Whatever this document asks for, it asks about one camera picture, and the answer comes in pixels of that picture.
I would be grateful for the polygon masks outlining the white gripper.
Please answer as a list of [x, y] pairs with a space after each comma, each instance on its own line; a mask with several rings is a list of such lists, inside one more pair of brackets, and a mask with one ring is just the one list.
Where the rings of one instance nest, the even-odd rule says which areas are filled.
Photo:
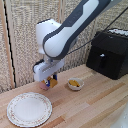
[[[33, 67], [34, 80], [43, 81], [64, 66], [64, 60], [53, 60], [52, 62], [40, 62]], [[57, 74], [53, 75], [53, 79], [57, 81]], [[50, 80], [45, 80], [47, 87], [50, 87]]]

